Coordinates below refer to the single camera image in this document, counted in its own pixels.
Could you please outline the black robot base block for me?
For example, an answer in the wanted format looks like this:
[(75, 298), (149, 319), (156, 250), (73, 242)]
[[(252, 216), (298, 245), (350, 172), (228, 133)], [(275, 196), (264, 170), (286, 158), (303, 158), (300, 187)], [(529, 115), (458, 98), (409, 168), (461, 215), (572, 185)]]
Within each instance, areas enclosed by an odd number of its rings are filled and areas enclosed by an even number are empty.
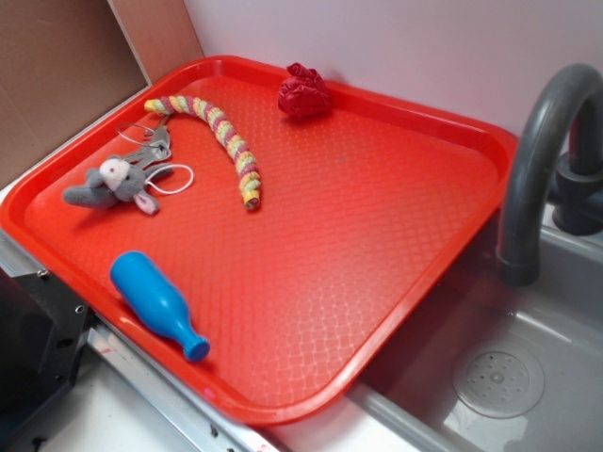
[(75, 385), (89, 305), (55, 275), (1, 273), (1, 449)]

